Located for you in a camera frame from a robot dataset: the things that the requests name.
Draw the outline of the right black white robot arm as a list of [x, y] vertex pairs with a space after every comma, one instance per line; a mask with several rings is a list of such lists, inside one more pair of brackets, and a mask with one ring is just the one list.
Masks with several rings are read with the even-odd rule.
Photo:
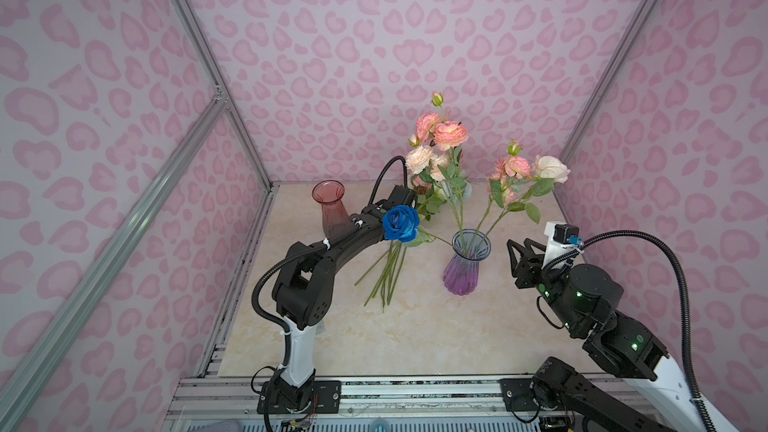
[[[624, 289], [602, 268], [576, 264], [587, 248], [613, 238], [637, 238], [668, 259], [680, 300], [681, 358], [639, 320], [619, 311]], [[659, 424], [592, 385], [572, 366], [548, 358], [531, 380], [536, 402], [581, 414], [607, 431], [732, 431], [734, 425], [702, 393], [692, 357], [692, 311], [686, 276], [677, 256], [645, 232], [617, 230], [581, 240], [549, 238], [546, 244], [509, 240], [511, 274], [519, 289], [534, 289], [557, 317], [554, 328], [578, 339], [604, 372], [623, 380], [648, 400], [665, 422]]]

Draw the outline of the red glass vase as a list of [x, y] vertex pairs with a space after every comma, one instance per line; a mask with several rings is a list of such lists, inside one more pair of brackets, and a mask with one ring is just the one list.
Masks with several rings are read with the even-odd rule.
[[312, 190], [312, 198], [321, 207], [322, 229], [328, 238], [343, 234], [351, 226], [343, 203], [345, 191], [344, 185], [336, 180], [321, 181]]

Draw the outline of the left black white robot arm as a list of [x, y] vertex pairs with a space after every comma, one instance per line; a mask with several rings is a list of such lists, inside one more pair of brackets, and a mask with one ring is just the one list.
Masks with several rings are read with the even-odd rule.
[[251, 295], [256, 314], [281, 328], [284, 356], [258, 393], [259, 412], [334, 413], [338, 384], [314, 384], [317, 326], [329, 312], [337, 273], [353, 258], [384, 240], [411, 241], [420, 219], [413, 208], [416, 194], [396, 185], [386, 199], [367, 204], [323, 240], [292, 244], [285, 258], [257, 281]]

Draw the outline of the white rose stem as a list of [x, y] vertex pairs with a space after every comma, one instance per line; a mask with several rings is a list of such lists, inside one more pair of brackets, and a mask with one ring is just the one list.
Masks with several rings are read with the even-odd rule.
[[522, 192], [528, 192], [530, 199], [526, 203], [524, 211], [513, 212], [508, 215], [523, 213], [531, 221], [538, 224], [541, 220], [541, 211], [535, 200], [551, 194], [556, 185], [567, 182], [570, 176], [570, 169], [554, 156], [536, 156], [533, 160], [529, 161], [533, 168], [534, 181], [524, 186]]

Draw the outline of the blue rose stem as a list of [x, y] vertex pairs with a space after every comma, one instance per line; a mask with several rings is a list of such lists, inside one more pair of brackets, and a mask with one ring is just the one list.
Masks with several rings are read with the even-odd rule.
[[382, 219], [384, 239], [400, 242], [405, 247], [418, 247], [437, 240], [435, 236], [421, 229], [418, 212], [408, 205], [397, 205]]

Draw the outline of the large pink spray rose stem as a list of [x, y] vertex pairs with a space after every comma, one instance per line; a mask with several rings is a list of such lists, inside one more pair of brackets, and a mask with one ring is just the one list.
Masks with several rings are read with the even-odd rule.
[[[444, 107], [444, 95], [441, 92], [433, 92], [430, 105], [433, 110], [418, 118], [415, 133], [411, 137], [415, 135], [417, 143], [429, 142], [434, 139], [437, 142], [445, 141], [463, 146], [469, 139], [468, 131], [460, 121], [450, 117], [449, 112]], [[409, 138], [409, 145], [412, 150], [411, 137]]]

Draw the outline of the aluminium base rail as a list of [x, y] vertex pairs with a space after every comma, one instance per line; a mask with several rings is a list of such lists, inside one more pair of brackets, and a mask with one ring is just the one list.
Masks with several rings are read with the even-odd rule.
[[[268, 377], [184, 379], [161, 428], [200, 431], [220, 422], [237, 431], [261, 431], [258, 391]], [[338, 410], [310, 419], [313, 431], [597, 431], [572, 408], [541, 408], [524, 398], [524, 375], [341, 376]]]

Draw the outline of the cream peach rose stem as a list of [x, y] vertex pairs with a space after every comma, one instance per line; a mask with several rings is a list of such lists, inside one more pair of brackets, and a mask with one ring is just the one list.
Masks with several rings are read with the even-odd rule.
[[416, 192], [416, 210], [422, 219], [430, 221], [448, 210], [462, 228], [464, 201], [469, 194], [469, 180], [462, 168], [462, 145], [450, 142], [417, 143], [411, 137], [413, 149], [406, 156], [409, 186]]

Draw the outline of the purple blue glass vase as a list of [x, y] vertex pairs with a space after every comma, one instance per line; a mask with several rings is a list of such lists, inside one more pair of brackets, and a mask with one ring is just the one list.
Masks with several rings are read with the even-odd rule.
[[492, 250], [489, 238], [477, 229], [462, 229], [452, 239], [453, 257], [443, 272], [443, 284], [454, 295], [472, 293], [479, 280], [480, 263]]

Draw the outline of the diagonal aluminium frame bar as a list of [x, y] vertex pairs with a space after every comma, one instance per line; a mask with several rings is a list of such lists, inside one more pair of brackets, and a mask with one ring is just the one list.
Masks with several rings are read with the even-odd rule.
[[1, 429], [15, 431], [27, 416], [91, 315], [146, 234], [210, 132], [228, 100], [212, 100], [139, 198], [121, 227], [86, 271], [1, 393]]

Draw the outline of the pile of pink roses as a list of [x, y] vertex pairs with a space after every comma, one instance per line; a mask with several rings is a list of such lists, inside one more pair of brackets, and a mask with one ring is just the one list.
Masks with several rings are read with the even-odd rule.
[[430, 182], [423, 182], [421, 176], [415, 176], [413, 186], [417, 192], [414, 203], [415, 212], [402, 215], [406, 221], [406, 228], [403, 232], [396, 232], [392, 237], [389, 237], [389, 232], [385, 233], [385, 239], [390, 241], [388, 250], [355, 282], [357, 286], [380, 262], [383, 263], [383, 269], [365, 305], [376, 297], [381, 300], [383, 308], [391, 303], [408, 248], [415, 248], [436, 240], [447, 243], [446, 240], [425, 229], [425, 223], [429, 222], [442, 208], [448, 207], [457, 225], [464, 225], [463, 200], [471, 195], [471, 185], [462, 173], [454, 178], [443, 181], [433, 179]]

